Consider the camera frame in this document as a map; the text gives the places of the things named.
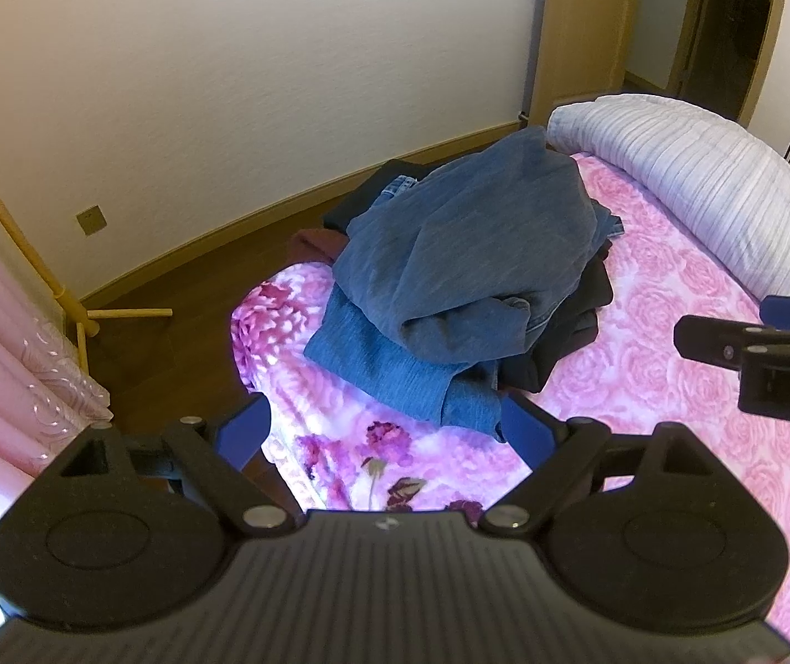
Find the black garment in pile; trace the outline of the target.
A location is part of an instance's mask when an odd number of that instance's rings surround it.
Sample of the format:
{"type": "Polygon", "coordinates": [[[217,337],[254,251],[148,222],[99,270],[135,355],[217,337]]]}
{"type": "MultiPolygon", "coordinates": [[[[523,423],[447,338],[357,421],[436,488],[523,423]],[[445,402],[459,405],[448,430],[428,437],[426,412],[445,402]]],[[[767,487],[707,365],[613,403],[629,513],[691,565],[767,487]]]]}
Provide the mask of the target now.
{"type": "MultiPolygon", "coordinates": [[[[324,228],[339,232],[340,235],[347,234],[351,220],[365,213],[389,184],[403,178],[407,178],[408,184],[411,184],[414,180],[422,181],[431,173],[431,165],[419,165],[401,159],[387,160],[342,203],[324,214],[324,228]]],[[[593,255],[582,271],[578,288],[560,304],[530,351],[504,358],[498,363],[500,387],[539,393],[561,358],[595,342],[599,333],[597,311],[608,306],[614,298],[605,268],[610,247],[611,243],[605,241],[593,255]]]]}

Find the white striped duvet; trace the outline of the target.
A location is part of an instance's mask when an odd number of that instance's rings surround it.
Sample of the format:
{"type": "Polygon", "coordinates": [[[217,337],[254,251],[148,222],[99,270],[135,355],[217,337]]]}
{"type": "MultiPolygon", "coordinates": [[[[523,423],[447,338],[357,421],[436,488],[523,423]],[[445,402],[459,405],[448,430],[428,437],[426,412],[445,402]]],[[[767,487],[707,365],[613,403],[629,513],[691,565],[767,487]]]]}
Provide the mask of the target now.
{"type": "Polygon", "coordinates": [[[623,169],[758,300],[790,296],[790,164],[740,124],[627,93],[555,108],[546,136],[623,169]]]}

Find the pink rose blanket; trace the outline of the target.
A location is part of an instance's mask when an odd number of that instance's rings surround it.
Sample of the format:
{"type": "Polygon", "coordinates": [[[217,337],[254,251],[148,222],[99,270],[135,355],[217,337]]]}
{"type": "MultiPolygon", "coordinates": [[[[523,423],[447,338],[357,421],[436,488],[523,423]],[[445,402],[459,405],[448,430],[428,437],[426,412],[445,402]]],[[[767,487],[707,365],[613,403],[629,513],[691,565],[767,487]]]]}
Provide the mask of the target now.
{"type": "MultiPolygon", "coordinates": [[[[618,433],[686,424],[772,514],[790,553],[790,423],[739,411],[737,375],[685,360],[673,343],[683,315],[751,322],[757,303],[641,184],[590,154],[578,167],[588,193],[623,220],[606,261],[614,298],[595,342],[555,366],[538,404],[618,433]]],[[[506,445],[405,417],[304,356],[331,287],[329,267],[296,264],[231,317],[241,382],[272,410],[262,451],[298,505],[477,514],[518,484],[527,466],[506,445]]],[[[770,619],[790,640],[790,564],[770,619]]]]}

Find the yellow wooden rack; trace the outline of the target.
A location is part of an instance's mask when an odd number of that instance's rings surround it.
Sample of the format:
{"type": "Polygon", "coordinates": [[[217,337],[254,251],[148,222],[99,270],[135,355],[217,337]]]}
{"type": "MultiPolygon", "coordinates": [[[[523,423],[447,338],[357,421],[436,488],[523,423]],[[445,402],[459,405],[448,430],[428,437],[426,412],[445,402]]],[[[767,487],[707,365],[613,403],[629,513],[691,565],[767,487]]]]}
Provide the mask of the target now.
{"type": "Polygon", "coordinates": [[[155,307],[154,309],[87,309],[69,291],[68,286],[55,276],[53,270],[49,268],[45,260],[40,256],[36,249],[28,240],[24,231],[19,228],[11,210],[4,204],[0,196],[0,225],[12,243],[22,253],[32,269],[36,271],[39,279],[48,286],[53,294],[55,302],[61,307],[66,318],[75,324],[76,350],[78,351],[78,363],[80,369],[86,374],[89,373],[89,340],[95,338],[100,331],[100,322],[112,321],[113,319],[169,319],[174,316],[173,309],[169,307],[155,307]]]}

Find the blue denim garment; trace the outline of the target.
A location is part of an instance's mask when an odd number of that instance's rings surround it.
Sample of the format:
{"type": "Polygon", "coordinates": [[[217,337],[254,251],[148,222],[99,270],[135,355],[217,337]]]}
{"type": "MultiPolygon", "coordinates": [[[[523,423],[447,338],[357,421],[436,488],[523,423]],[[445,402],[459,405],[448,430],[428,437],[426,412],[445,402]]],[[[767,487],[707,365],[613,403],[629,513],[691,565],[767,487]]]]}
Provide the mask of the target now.
{"type": "Polygon", "coordinates": [[[495,435],[498,366],[536,345],[622,232],[543,129],[512,133],[387,184],[350,220],[304,355],[408,417],[495,435]]]}

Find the maroon garment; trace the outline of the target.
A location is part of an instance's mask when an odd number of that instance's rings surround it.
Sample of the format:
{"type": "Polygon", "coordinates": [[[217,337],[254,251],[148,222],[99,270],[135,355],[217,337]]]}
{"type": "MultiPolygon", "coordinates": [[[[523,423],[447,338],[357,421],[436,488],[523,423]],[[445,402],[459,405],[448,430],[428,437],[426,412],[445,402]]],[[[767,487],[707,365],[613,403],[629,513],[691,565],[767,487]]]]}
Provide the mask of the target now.
{"type": "Polygon", "coordinates": [[[331,266],[346,245],[348,237],[339,231],[326,228],[300,230],[288,240],[287,262],[290,266],[304,262],[319,262],[331,266]]]}

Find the wooden door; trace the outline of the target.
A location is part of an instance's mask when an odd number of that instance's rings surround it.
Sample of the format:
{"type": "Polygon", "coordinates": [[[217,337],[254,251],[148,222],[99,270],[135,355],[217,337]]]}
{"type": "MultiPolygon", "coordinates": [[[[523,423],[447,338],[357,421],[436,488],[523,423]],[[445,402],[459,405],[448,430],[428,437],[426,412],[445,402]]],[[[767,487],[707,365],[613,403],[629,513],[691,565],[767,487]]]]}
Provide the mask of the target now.
{"type": "Polygon", "coordinates": [[[528,122],[622,87],[639,0],[543,0],[528,122]]]}

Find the wall socket plate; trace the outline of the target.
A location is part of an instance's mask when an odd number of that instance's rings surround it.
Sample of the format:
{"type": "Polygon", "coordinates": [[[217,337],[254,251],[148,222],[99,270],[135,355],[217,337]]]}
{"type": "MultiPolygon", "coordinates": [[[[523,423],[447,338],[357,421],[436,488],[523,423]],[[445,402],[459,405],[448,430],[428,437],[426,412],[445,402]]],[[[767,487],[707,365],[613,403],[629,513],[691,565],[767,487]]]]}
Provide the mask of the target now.
{"type": "Polygon", "coordinates": [[[99,205],[92,205],[87,210],[80,211],[76,214],[76,222],[87,237],[106,228],[106,217],[99,205]]]}

